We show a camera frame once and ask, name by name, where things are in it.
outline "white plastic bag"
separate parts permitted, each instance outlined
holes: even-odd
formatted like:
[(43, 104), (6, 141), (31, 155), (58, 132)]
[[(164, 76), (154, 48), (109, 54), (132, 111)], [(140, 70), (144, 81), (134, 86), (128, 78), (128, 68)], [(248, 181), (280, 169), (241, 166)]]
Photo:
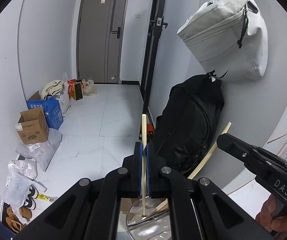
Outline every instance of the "white plastic bag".
[(91, 78), (86, 82), (85, 79), (82, 81), (83, 83), (83, 95), (84, 96), (93, 96), (97, 94), (97, 89), (94, 85), (94, 81)]
[(2, 194), (2, 200), (11, 205), (12, 211), (23, 224), (27, 221), (21, 216), (19, 208), (23, 206), (28, 196), (30, 185), (33, 185), (38, 192), (46, 191), (46, 188), (42, 187), (39, 183), (30, 180), (26, 176), (23, 176), (15, 171), (10, 171), (7, 178), (7, 185), (5, 186)]
[(61, 142), (61, 132), (49, 128), (49, 136), (46, 142), (35, 144), (18, 144), (16, 152), (26, 158), (34, 158), (39, 163), (42, 171), (46, 171), (52, 157), (56, 153)]
[(68, 88), (69, 88), (69, 84), (66, 81), (63, 85), (63, 89), (57, 94), (51, 96), (52, 98), (57, 99), (59, 101), (60, 109), (61, 109), (61, 113), (63, 117), (68, 116), (71, 110), (71, 103), (70, 103), (70, 98), (68, 94)]
[(37, 163), (35, 160), (12, 160), (8, 164), (9, 171), (15, 171), (29, 179), (37, 177)]

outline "finger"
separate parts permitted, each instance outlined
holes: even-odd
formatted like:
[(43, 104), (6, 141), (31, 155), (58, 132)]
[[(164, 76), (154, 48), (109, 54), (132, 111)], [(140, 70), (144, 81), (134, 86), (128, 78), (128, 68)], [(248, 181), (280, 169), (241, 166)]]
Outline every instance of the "finger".
[(267, 200), (267, 207), (269, 210), (269, 214), (272, 214), (275, 211), (276, 206), (277, 206), (277, 199), (274, 195), (271, 194)]
[(260, 212), (256, 215), (255, 220), (260, 224)]
[(260, 225), (262, 225), (268, 232), (271, 232), (271, 222), (272, 217), (269, 213), (268, 206), (267, 206), (268, 200), (263, 204), (260, 212)]
[(271, 229), (277, 232), (287, 231), (287, 216), (282, 216), (274, 219), (271, 222)]

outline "blue cardboard box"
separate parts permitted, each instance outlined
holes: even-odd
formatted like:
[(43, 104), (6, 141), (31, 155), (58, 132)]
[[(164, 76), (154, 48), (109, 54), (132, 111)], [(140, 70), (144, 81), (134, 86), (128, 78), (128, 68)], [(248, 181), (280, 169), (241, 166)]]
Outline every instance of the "blue cardboard box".
[(2, 240), (13, 240), (16, 234), (0, 222), (0, 237)]
[(51, 97), (47, 100), (41, 100), (39, 91), (27, 100), (27, 107), (28, 109), (42, 107), (49, 128), (58, 130), (63, 123), (59, 101)]

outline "metal screw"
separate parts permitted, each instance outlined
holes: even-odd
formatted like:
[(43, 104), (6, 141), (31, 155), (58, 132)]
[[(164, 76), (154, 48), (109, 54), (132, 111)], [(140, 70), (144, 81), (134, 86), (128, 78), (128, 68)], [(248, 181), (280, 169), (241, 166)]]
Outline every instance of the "metal screw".
[(208, 186), (210, 184), (210, 180), (208, 178), (201, 178), (199, 180), (201, 185)]
[(121, 168), (118, 169), (118, 173), (119, 174), (126, 174), (127, 172), (128, 172), (127, 168), (121, 167)]
[(163, 167), (161, 168), (161, 172), (165, 174), (169, 174), (171, 172), (171, 168), (169, 167)]
[(82, 187), (87, 186), (89, 183), (90, 183), (90, 180), (88, 180), (86, 178), (79, 180), (79, 185)]

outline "blue gripper pad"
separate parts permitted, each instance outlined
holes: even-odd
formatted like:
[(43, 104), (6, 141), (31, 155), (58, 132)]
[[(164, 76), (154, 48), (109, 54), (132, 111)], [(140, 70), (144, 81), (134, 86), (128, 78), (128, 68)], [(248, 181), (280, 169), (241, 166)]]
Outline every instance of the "blue gripper pad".
[(150, 157), (149, 157), (149, 145), (147, 144), (146, 147), (146, 153), (147, 153), (147, 182), (146, 184), (148, 185), (148, 196), (151, 197), (151, 185), (150, 185)]
[(139, 163), (138, 163), (138, 196), (141, 195), (141, 176), (142, 176), (142, 143), (140, 143)]

